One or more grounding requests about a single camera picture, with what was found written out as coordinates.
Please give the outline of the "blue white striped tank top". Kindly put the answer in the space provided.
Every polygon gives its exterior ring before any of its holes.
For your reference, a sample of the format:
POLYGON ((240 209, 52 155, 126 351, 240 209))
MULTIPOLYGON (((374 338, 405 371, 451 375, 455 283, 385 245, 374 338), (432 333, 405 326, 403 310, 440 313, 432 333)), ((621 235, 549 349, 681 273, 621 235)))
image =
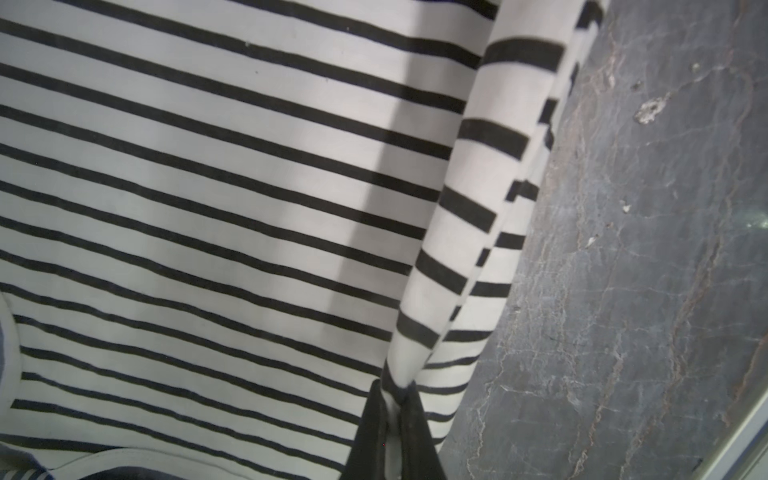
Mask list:
POLYGON ((0 480, 53 480, 53 477, 40 469, 1 470, 0 480))

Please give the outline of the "black white striped tank top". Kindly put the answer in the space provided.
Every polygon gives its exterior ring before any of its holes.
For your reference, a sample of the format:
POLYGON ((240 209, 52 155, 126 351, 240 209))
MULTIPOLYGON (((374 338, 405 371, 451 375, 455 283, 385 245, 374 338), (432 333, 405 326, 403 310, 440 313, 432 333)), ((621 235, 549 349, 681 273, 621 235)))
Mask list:
POLYGON ((1 470, 385 479, 505 309, 604 1, 5 1, 1 470))

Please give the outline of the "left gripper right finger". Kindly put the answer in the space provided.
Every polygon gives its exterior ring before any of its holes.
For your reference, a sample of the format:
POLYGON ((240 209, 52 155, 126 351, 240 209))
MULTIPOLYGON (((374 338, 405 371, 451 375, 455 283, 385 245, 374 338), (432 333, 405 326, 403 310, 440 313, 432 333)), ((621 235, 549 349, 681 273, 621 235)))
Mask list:
POLYGON ((409 389, 399 417, 403 480, 446 480, 417 389, 409 389))

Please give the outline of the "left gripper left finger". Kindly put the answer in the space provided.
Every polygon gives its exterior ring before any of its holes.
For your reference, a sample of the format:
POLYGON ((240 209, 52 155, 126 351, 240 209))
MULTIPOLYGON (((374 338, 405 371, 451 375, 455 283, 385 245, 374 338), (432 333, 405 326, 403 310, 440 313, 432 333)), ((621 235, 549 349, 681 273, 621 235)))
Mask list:
POLYGON ((340 480, 384 480, 388 411, 380 381, 375 380, 366 400, 340 480))

